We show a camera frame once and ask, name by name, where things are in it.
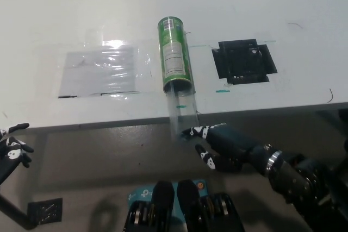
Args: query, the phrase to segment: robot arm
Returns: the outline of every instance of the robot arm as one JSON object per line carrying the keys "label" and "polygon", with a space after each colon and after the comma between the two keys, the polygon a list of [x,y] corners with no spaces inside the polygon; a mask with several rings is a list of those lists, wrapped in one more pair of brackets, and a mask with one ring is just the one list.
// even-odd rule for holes
{"label": "robot arm", "polygon": [[0,140],[2,139],[0,141],[0,184],[11,175],[20,163],[28,168],[29,163],[32,161],[27,155],[27,152],[34,152],[32,148],[14,137],[3,139],[16,130],[26,129],[28,127],[28,123],[23,123],[7,129],[0,129]]}
{"label": "robot arm", "polygon": [[235,173],[243,164],[251,164],[268,178],[274,191],[294,205],[313,231],[345,231],[348,227],[348,188],[327,166],[264,145],[226,124],[192,127],[183,134],[207,140],[219,154],[196,145],[211,169]]}

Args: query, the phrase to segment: white tabletop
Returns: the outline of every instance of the white tabletop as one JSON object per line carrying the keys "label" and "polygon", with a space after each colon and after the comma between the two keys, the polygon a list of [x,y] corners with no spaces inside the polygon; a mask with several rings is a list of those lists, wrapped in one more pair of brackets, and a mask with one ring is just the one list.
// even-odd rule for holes
{"label": "white tabletop", "polygon": [[[2,0],[0,126],[98,127],[169,116],[157,24],[177,16],[187,32],[197,111],[218,114],[348,102],[347,0]],[[93,34],[148,52],[138,94],[58,99],[66,54]],[[211,49],[219,41],[266,43],[277,74],[269,83],[225,86]],[[216,92],[226,89],[229,92]]]}

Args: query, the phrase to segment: cylindrical can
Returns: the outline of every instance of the cylindrical can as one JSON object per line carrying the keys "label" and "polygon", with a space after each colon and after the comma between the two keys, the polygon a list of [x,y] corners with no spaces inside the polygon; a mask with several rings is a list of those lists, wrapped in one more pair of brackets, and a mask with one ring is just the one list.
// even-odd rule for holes
{"label": "cylindrical can", "polygon": [[161,53],[163,91],[172,86],[175,92],[192,88],[189,51],[184,24],[177,17],[169,16],[158,23],[159,48]]}

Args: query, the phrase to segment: floor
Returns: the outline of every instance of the floor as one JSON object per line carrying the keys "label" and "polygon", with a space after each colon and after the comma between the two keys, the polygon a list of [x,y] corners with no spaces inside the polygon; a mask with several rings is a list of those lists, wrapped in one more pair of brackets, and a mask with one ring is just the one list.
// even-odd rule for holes
{"label": "floor", "polygon": [[[229,124],[281,150],[328,164],[344,155],[341,136],[316,114],[236,116]],[[158,179],[205,178],[210,192],[226,191],[247,232],[309,231],[291,205],[260,175],[210,171],[191,144],[170,140],[168,124],[84,130],[26,137],[35,148],[30,169],[19,167],[1,194],[22,210],[31,201],[63,197],[63,221],[37,232],[122,231],[129,192]],[[23,231],[0,213],[1,231]]]}

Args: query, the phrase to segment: can label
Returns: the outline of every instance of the can label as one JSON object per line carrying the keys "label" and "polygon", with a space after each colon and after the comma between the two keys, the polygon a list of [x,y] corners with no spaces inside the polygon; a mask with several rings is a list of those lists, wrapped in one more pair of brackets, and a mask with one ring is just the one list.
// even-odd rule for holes
{"label": "can label", "polygon": [[162,19],[158,24],[158,35],[163,85],[174,79],[191,82],[183,22],[176,17]]}

